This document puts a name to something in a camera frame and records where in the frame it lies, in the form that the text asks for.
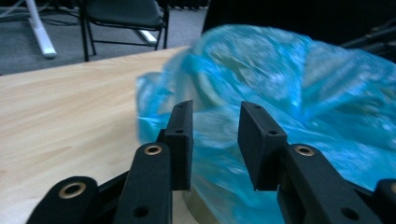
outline chair leg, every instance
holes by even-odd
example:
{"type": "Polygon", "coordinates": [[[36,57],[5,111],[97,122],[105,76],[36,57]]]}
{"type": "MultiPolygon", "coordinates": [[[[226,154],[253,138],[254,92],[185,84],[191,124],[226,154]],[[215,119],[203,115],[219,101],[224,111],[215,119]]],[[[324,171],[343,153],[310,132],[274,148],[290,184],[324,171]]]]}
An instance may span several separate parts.
{"type": "Polygon", "coordinates": [[[164,29],[165,34],[163,34],[163,48],[166,49],[168,44],[168,28],[169,28],[169,8],[167,7],[164,13],[164,29]]]}
{"type": "Polygon", "coordinates": [[[91,41],[92,53],[93,55],[96,55],[96,48],[95,48],[95,43],[93,42],[91,24],[88,21],[87,21],[87,27],[88,27],[88,35],[91,41]]]}
{"type": "Polygon", "coordinates": [[[157,43],[155,43],[154,50],[157,50],[158,46],[160,45],[161,33],[163,32],[163,28],[161,28],[158,32],[159,33],[158,33],[158,36],[157,36],[157,43]]]}
{"type": "Polygon", "coordinates": [[[80,13],[79,21],[80,21],[81,35],[82,35],[82,47],[84,49],[84,61],[89,62],[90,57],[88,55],[86,22],[82,13],[80,13]]]}
{"type": "Polygon", "coordinates": [[[165,34],[163,34],[163,48],[166,49],[168,43],[168,23],[165,26],[165,34]]]}

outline metal stand leg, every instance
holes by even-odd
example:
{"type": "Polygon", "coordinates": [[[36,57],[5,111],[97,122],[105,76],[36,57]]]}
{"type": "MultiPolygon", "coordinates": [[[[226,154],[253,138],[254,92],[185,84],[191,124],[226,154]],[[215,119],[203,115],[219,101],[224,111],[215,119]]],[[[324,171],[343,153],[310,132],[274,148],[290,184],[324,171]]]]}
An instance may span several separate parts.
{"type": "Polygon", "coordinates": [[[163,48],[166,49],[168,44],[168,23],[165,26],[165,35],[163,37],[163,48]]]}
{"type": "Polygon", "coordinates": [[[84,48],[84,61],[89,62],[90,55],[88,54],[87,31],[86,31],[87,22],[85,22],[84,14],[81,13],[81,10],[79,13],[79,21],[80,21],[81,35],[82,35],[82,47],[84,48]]]}
{"type": "Polygon", "coordinates": [[[37,39],[38,45],[41,48],[41,52],[47,59],[53,59],[56,56],[55,48],[50,42],[50,38],[44,29],[43,23],[38,17],[37,7],[35,6],[35,0],[25,0],[26,5],[29,9],[31,18],[29,19],[30,26],[35,33],[35,38],[37,39]]]}
{"type": "Polygon", "coordinates": [[[90,41],[91,41],[92,54],[96,55],[95,43],[93,41],[92,29],[89,21],[87,21],[87,28],[88,28],[88,35],[90,36],[90,41]]]}

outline gray carpet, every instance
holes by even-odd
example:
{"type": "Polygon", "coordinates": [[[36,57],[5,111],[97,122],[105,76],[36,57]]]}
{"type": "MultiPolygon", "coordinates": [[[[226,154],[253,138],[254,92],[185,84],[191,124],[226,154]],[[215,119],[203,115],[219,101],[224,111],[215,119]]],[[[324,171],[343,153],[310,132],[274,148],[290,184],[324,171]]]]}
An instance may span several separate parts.
{"type": "MultiPolygon", "coordinates": [[[[202,32],[206,9],[198,11],[171,9],[168,48],[191,45],[202,32]]],[[[46,19],[78,23],[77,18],[67,15],[43,15],[46,19]]],[[[44,22],[49,38],[57,56],[46,59],[41,54],[35,35],[27,20],[0,23],[0,74],[9,75],[73,63],[83,63],[81,32],[78,24],[56,26],[44,22]]],[[[112,29],[93,26],[94,36],[111,40],[139,40],[130,30],[112,29]]],[[[150,47],[125,46],[113,44],[96,44],[97,55],[91,61],[123,55],[153,51],[150,47]]]]}

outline black plastic part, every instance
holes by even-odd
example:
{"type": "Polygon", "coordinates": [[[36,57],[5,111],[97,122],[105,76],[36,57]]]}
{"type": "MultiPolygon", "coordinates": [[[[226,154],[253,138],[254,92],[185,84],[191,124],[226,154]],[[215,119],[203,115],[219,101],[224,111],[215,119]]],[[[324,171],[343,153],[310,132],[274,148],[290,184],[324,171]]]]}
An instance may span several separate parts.
{"type": "Polygon", "coordinates": [[[99,206],[96,181],[86,176],[73,176],[49,190],[27,223],[90,223],[99,206]]]}
{"type": "Polygon", "coordinates": [[[277,201],[285,223],[303,223],[305,210],[297,194],[289,194],[282,189],[277,192],[277,201]]]}
{"type": "Polygon", "coordinates": [[[92,224],[107,224],[113,221],[127,176],[128,172],[125,172],[99,186],[101,208],[92,224]]]}
{"type": "Polygon", "coordinates": [[[319,150],[291,145],[283,163],[304,205],[304,223],[381,223],[319,150]]]}
{"type": "Polygon", "coordinates": [[[254,189],[277,190],[278,158],[288,136],[261,106],[242,102],[238,144],[254,189]]]}
{"type": "Polygon", "coordinates": [[[365,189],[353,182],[347,181],[347,183],[355,190],[355,192],[361,197],[361,199],[369,206],[372,210],[374,210],[373,204],[373,192],[365,189]]]}
{"type": "Polygon", "coordinates": [[[386,50],[387,49],[387,44],[386,43],[382,43],[382,42],[377,42],[377,43],[374,43],[372,45],[364,46],[361,49],[363,49],[363,50],[365,50],[367,52],[376,54],[376,53],[379,53],[381,51],[386,50]]]}
{"type": "Polygon", "coordinates": [[[396,179],[383,179],[378,182],[373,194],[373,204],[384,223],[396,223],[396,179]]]}
{"type": "Polygon", "coordinates": [[[368,34],[366,37],[371,40],[388,42],[394,40],[395,35],[396,35],[396,26],[368,34]]]}
{"type": "Polygon", "coordinates": [[[160,131],[157,141],[168,145],[172,152],[172,190],[190,190],[193,146],[192,101],[174,106],[166,130],[160,131]]]}
{"type": "Polygon", "coordinates": [[[345,49],[357,49],[361,48],[362,46],[365,46],[370,43],[370,40],[366,37],[359,37],[357,39],[350,40],[342,45],[340,47],[345,48],[345,49]]]}
{"type": "Polygon", "coordinates": [[[172,223],[171,152],[145,144],[135,155],[113,223],[172,223]]]}

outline light wood tabletop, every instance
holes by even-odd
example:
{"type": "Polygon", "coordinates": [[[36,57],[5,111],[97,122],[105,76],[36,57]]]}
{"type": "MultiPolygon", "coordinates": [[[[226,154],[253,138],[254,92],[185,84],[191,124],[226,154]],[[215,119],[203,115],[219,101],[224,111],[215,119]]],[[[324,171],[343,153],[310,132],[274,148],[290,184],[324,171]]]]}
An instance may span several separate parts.
{"type": "MultiPolygon", "coordinates": [[[[135,79],[180,49],[0,77],[0,222],[24,223],[74,175],[99,185],[127,171],[140,146],[135,79]]],[[[197,223],[180,193],[174,223],[197,223]]]]}

